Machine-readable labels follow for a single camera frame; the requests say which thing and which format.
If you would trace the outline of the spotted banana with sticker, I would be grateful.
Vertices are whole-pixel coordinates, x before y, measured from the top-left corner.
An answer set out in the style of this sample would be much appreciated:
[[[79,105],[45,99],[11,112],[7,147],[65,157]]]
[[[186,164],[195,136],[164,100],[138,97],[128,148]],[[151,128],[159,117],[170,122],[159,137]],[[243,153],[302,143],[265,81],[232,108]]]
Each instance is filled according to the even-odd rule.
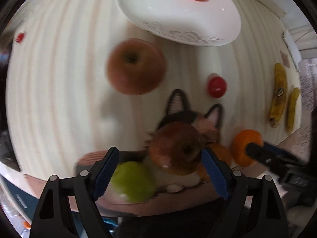
[[[286,104],[287,78],[284,66],[281,63],[275,64],[275,87],[268,120],[272,128],[276,128],[282,118]]]

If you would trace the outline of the small green fruit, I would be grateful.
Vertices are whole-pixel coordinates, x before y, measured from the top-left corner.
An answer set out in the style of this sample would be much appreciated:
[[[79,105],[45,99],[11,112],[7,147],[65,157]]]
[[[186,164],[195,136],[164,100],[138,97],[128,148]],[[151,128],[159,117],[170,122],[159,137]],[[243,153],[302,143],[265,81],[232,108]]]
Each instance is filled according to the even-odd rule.
[[[142,203],[156,192],[156,179],[144,163],[129,161],[119,164],[111,178],[117,195],[129,203]]]

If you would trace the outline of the brownish red apple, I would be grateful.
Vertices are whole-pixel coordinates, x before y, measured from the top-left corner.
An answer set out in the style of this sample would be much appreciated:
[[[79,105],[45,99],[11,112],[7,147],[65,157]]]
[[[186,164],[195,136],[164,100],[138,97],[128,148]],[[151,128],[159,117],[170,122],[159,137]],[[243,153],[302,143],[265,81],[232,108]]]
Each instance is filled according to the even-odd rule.
[[[205,141],[190,124],[176,121],[157,130],[148,152],[153,163],[172,175],[194,173],[201,162]]]

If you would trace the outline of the large orange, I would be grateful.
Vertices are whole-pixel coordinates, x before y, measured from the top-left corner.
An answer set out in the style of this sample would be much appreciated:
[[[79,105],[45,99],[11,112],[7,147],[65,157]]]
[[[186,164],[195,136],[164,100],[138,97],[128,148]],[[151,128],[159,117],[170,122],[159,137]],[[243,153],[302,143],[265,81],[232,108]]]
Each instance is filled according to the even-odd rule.
[[[264,142],[262,136],[255,130],[242,130],[233,139],[230,145],[230,153],[233,160],[240,167],[250,167],[255,163],[255,160],[250,158],[246,153],[246,147],[249,143],[255,143],[259,146],[263,146]]]

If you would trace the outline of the large red apple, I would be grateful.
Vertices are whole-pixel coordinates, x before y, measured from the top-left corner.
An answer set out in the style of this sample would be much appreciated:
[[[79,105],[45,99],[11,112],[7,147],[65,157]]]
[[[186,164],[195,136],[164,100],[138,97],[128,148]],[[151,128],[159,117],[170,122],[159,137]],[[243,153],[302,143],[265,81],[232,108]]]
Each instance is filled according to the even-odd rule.
[[[144,95],[157,88],[167,71],[167,61],[153,44],[128,39],[111,52],[106,65],[113,88],[124,95]]]

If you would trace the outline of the white oval plate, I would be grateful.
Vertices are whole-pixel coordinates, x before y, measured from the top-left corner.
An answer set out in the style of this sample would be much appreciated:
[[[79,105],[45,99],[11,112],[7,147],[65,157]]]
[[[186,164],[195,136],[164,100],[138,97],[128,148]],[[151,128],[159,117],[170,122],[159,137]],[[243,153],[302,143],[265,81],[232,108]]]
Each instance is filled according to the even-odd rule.
[[[223,46],[241,31],[232,0],[115,0],[135,26],[156,36],[193,46]]]

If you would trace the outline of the small red fruit far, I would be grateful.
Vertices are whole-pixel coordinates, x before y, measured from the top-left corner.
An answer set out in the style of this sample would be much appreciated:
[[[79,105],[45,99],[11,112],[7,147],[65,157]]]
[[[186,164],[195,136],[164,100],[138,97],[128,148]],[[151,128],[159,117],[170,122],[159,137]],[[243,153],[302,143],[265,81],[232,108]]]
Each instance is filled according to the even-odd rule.
[[[23,41],[23,38],[25,36],[25,33],[24,32],[20,32],[17,36],[16,36],[16,39],[15,41],[20,44],[22,41]]]

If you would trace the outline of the red cherry tomato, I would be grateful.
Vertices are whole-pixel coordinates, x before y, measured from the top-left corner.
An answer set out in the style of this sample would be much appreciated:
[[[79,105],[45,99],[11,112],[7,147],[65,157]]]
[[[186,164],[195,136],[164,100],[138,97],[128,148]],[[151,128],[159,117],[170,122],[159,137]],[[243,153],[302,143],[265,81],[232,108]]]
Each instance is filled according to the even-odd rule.
[[[208,95],[213,98],[221,98],[227,91],[227,83],[220,76],[211,77],[207,82]]]

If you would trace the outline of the curved yellow banana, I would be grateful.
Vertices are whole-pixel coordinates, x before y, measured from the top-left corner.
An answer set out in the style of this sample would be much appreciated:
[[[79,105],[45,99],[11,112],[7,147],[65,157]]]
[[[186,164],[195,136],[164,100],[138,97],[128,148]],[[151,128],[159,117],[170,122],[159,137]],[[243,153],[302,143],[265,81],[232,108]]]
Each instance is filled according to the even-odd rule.
[[[287,104],[287,110],[286,110],[286,121],[285,121],[285,129],[288,134],[291,134],[294,128],[296,104],[297,104],[297,99],[299,98],[299,95],[300,95],[300,89],[294,88],[288,98],[288,104]]]

